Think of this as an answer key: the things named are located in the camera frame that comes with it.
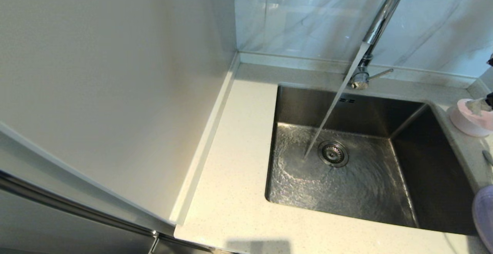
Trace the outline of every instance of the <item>backsplash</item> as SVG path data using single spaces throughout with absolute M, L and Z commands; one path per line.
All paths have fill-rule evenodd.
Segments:
M 235 0 L 238 49 L 350 61 L 382 0 Z M 479 77 L 493 0 L 401 0 L 372 64 Z

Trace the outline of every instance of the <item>purple object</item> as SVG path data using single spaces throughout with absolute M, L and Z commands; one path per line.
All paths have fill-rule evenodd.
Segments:
M 493 185 L 477 192 L 472 204 L 472 216 L 481 240 L 493 253 Z

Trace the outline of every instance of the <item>white quartz countertop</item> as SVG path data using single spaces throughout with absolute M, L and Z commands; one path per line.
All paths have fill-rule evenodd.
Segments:
M 479 238 L 354 219 L 271 203 L 265 198 L 278 84 L 335 91 L 343 75 L 241 64 L 199 184 L 176 238 L 252 254 L 486 253 Z M 455 129 L 447 110 L 466 89 L 372 81 L 353 94 L 431 103 L 475 191 L 493 183 L 481 151 L 493 138 Z

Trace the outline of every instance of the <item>sink basin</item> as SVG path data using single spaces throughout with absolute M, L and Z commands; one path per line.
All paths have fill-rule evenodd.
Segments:
M 266 199 L 386 224 L 476 234 L 474 194 L 425 103 L 279 86 Z

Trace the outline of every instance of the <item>chrome faucet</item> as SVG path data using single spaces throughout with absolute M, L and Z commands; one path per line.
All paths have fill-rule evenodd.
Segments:
M 373 23 L 371 24 L 370 29 L 366 33 L 365 38 L 363 38 L 363 42 L 370 44 L 370 47 L 368 47 L 368 50 L 365 52 L 361 61 L 359 61 L 358 67 L 356 68 L 350 79 L 349 85 L 353 89 L 366 89 L 368 87 L 369 81 L 393 72 L 394 69 L 389 69 L 380 74 L 370 77 L 367 67 L 373 58 L 373 49 L 375 48 L 375 45 L 377 45 L 380 36 L 382 36 L 382 33 L 384 33 L 385 27 L 387 27 L 387 24 L 394 14 L 399 1 L 400 0 L 383 1 L 382 6 L 380 6 L 380 9 L 375 16 L 375 19 L 373 19 Z

